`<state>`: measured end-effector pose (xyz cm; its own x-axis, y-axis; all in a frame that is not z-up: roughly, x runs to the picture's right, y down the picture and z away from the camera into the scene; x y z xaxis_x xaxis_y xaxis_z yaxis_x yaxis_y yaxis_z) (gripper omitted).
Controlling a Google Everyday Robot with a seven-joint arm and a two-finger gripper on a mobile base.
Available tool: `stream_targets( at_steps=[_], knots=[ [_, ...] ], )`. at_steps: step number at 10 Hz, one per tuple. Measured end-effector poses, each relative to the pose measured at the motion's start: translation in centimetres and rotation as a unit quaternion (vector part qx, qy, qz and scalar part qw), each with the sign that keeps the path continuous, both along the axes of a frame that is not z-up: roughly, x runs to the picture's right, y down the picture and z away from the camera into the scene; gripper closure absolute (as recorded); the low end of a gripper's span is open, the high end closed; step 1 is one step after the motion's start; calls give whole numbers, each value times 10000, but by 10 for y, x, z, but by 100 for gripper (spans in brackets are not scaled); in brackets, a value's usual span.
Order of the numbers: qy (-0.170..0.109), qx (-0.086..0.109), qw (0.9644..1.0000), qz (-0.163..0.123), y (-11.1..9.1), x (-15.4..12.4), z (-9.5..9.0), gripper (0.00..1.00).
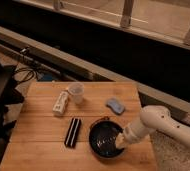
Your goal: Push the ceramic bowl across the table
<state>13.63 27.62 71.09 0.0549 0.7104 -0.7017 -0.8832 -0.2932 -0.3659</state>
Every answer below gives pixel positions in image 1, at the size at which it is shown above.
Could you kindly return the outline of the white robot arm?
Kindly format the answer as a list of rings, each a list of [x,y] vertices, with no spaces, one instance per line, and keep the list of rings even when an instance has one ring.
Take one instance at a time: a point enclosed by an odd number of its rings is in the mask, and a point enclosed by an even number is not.
[[[142,141],[154,131],[160,131],[190,149],[190,127],[171,118],[168,108],[159,105],[143,107],[139,116],[129,122],[115,140],[117,149]]]

